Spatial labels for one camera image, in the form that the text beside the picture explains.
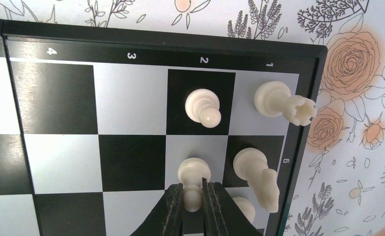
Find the white rook corner piece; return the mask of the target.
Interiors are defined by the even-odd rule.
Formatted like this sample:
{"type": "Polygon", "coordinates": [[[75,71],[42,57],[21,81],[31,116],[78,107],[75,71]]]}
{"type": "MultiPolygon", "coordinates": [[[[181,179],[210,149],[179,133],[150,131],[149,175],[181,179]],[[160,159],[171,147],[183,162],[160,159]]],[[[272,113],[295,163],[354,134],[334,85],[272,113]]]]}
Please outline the white rook corner piece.
{"type": "Polygon", "coordinates": [[[268,81],[259,86],[254,105],[261,115],[269,118],[283,116],[295,126],[307,126],[317,115],[315,101],[292,95],[289,87],[280,81],[268,81]]]}

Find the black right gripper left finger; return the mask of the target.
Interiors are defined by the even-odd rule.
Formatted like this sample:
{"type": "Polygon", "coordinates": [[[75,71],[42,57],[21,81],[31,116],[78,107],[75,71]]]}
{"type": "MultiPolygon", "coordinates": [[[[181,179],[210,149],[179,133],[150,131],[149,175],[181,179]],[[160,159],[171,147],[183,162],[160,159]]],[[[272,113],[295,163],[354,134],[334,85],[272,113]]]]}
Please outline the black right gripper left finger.
{"type": "Polygon", "coordinates": [[[183,234],[183,184],[170,185],[133,236],[183,234]]]}

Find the white chess piece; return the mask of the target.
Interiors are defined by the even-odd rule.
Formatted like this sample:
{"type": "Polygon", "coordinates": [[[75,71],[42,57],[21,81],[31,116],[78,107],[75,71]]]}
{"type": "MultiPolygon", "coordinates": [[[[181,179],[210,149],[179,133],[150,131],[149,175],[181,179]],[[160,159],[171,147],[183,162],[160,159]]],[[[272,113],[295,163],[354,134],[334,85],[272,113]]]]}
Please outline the white chess piece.
{"type": "Polygon", "coordinates": [[[279,210],[277,171],[267,164],[265,154],[253,147],[239,151],[233,161],[235,174],[252,188],[259,205],[269,213],[279,210]]]}
{"type": "Polygon", "coordinates": [[[253,204],[244,197],[233,197],[233,201],[250,223],[253,223],[256,211],[253,204]]]}

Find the white pawn rook file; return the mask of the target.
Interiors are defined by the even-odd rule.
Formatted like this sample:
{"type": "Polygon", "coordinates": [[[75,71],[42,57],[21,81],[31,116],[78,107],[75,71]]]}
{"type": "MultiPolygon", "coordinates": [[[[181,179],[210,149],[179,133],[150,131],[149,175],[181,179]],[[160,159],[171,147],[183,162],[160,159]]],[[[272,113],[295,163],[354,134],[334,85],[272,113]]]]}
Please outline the white pawn rook file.
{"type": "Polygon", "coordinates": [[[186,98],[184,108],[192,121],[206,128],[215,128],[221,122],[219,98],[209,89],[192,91],[186,98]]]}

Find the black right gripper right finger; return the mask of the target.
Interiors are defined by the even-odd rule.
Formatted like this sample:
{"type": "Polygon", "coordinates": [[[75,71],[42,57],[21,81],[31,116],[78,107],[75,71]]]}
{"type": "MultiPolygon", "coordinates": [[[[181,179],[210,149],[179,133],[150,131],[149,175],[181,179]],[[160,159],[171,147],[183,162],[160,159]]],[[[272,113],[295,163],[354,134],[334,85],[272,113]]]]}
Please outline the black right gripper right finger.
{"type": "Polygon", "coordinates": [[[219,182],[202,178],[203,222],[206,236],[261,236],[219,182]]]}

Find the white pawn knight file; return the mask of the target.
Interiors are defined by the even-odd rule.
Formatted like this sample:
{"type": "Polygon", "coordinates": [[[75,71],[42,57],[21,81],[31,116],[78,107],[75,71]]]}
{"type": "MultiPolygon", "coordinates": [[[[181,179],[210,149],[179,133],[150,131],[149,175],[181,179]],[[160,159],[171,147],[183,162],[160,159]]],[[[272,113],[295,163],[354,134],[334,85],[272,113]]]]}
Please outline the white pawn knight file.
{"type": "Polygon", "coordinates": [[[202,179],[210,180],[211,171],[206,161],[187,158],[178,168],[178,179],[183,185],[183,206],[189,212],[198,211],[203,204],[202,179]]]}

